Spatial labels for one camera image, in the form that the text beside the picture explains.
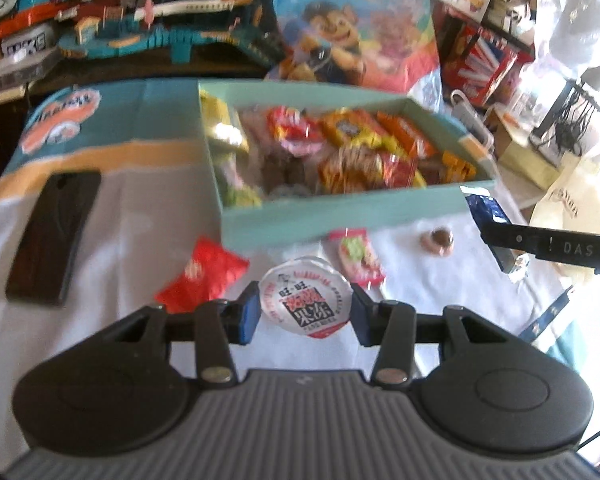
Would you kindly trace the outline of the red square snack packet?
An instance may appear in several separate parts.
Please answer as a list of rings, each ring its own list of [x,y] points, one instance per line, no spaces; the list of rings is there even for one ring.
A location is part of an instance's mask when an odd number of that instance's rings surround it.
[[[169,313],[189,313],[208,301],[221,299],[248,271],[250,262],[201,236],[182,273],[155,294]]]

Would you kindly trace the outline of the pink green candy packet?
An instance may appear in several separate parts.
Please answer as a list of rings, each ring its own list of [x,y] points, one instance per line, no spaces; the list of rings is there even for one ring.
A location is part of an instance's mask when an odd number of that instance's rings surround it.
[[[386,274],[366,229],[336,230],[328,238],[336,246],[343,274],[350,283],[370,288],[385,281]]]

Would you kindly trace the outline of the round white jelly cup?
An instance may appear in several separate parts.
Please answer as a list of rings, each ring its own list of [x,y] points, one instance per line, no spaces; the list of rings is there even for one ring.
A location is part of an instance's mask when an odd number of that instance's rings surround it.
[[[352,286],[320,258],[302,257],[274,266],[258,285],[262,313],[287,332],[324,339],[350,320]]]

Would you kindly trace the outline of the orange wafer snack pack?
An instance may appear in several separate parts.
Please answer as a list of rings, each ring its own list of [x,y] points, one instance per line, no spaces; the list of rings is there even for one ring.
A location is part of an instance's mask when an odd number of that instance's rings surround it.
[[[427,159],[438,154],[438,150],[416,127],[414,122],[398,115],[376,113],[376,120],[382,128],[399,141],[411,158]]]

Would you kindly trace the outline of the yellow wafer snack pack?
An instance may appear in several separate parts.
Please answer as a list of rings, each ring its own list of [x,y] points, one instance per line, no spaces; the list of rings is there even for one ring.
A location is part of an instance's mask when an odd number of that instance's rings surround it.
[[[210,140],[238,152],[249,152],[239,114],[227,102],[202,90],[199,96],[204,132]]]

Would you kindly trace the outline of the yellow orange chip packet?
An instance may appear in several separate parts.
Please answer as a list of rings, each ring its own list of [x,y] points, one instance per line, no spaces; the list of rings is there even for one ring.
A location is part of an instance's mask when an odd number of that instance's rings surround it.
[[[342,108],[323,114],[318,124],[327,141],[336,148],[367,146],[379,148],[388,132],[362,108]]]

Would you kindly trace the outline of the orange-red snack pouch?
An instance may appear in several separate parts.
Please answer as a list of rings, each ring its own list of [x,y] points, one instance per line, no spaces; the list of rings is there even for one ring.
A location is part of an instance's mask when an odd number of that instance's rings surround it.
[[[265,114],[268,131],[279,141],[318,143],[323,135],[318,123],[303,110],[274,106]]]

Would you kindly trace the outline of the blue silver snack packet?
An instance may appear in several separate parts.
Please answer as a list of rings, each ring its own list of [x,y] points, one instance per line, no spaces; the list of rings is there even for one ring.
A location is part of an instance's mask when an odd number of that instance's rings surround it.
[[[508,215],[486,188],[461,186],[460,192],[498,267],[513,283],[520,282],[527,274],[531,256],[522,249],[521,242],[516,242],[517,231]]]

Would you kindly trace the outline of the yellow green candy bar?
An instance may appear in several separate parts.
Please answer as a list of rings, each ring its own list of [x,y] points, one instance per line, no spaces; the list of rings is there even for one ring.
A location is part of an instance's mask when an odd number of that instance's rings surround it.
[[[258,208],[262,206],[259,193],[238,174],[234,158],[217,160],[214,163],[214,173],[224,207]]]

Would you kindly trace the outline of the dark red snack packet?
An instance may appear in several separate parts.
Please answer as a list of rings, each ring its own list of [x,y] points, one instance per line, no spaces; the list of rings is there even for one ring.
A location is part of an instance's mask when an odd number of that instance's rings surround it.
[[[417,164],[389,152],[381,152],[382,182],[385,188],[411,188],[415,182]]]

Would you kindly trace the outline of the gold cardboard box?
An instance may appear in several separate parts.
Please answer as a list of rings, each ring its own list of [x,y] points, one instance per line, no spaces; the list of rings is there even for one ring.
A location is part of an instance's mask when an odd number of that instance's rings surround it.
[[[534,148],[530,132],[501,105],[488,109],[484,123],[493,134],[494,155],[502,166],[543,191],[547,191],[558,179],[560,172]]]

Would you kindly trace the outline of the white printed tablecloth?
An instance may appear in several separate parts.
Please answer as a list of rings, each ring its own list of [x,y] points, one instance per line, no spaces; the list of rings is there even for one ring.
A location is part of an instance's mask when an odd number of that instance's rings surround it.
[[[73,139],[17,154],[0,180],[0,470],[26,452],[12,416],[22,375],[87,336],[147,306],[184,270],[201,236],[221,238],[220,206],[191,79],[104,84],[100,103]],[[59,308],[9,301],[5,285],[42,185],[55,171],[99,168],[102,184],[80,240],[65,303]],[[423,232],[449,228],[449,257],[426,252]],[[533,261],[513,283],[465,208],[456,214],[372,229],[386,272],[381,296],[438,313],[468,307],[519,332],[565,289],[557,269]],[[248,278],[309,254],[332,258],[321,237],[247,249]]]

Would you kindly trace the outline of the small orange snack packet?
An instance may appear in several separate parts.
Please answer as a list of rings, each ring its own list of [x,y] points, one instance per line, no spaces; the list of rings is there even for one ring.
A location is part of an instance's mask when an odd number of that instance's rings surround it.
[[[444,184],[464,183],[472,181],[477,175],[476,167],[452,152],[444,151],[441,156],[443,170],[441,182]]]

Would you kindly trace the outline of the black smartphone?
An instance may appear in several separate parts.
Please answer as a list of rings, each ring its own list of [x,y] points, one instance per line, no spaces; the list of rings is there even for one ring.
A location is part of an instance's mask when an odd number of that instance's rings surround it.
[[[98,170],[56,172],[48,177],[9,271],[8,300],[47,307],[64,304],[81,236],[101,183]]]

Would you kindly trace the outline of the Paw Patrol snack bag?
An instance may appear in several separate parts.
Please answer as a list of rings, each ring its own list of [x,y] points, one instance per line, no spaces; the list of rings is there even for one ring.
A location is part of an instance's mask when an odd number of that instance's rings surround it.
[[[442,107],[430,0],[273,0],[287,50],[268,76],[405,94]]]

